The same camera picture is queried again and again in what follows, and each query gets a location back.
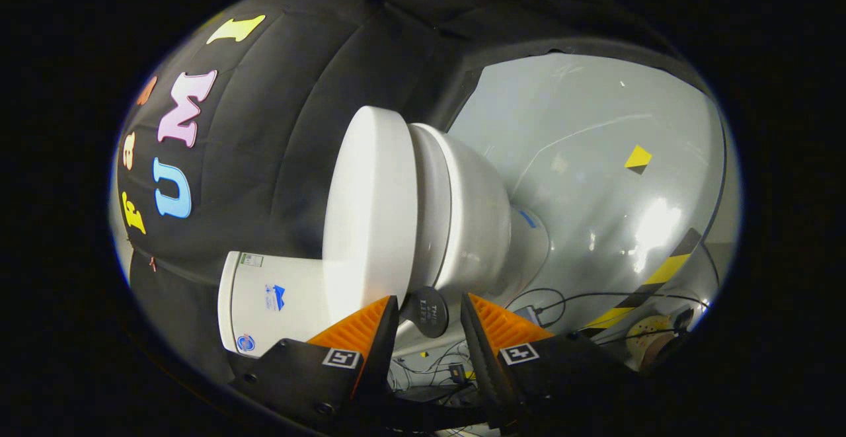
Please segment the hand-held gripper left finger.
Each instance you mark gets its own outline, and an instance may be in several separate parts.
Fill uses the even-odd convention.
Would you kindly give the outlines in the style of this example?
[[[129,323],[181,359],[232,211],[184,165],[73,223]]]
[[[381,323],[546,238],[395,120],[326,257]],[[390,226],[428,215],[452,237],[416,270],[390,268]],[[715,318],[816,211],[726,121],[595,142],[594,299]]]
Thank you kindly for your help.
[[[309,340],[281,338],[230,386],[315,434],[363,431],[364,406],[386,392],[398,323],[398,298],[384,296]]]

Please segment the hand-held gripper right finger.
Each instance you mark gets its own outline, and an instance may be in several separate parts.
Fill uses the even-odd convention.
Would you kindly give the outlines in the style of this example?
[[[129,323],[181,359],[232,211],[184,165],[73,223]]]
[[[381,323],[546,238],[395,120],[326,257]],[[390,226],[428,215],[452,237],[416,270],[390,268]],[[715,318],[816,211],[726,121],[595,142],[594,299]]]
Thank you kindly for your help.
[[[610,434],[634,406],[635,373],[581,334],[553,334],[472,293],[461,323],[488,424],[503,434]]]

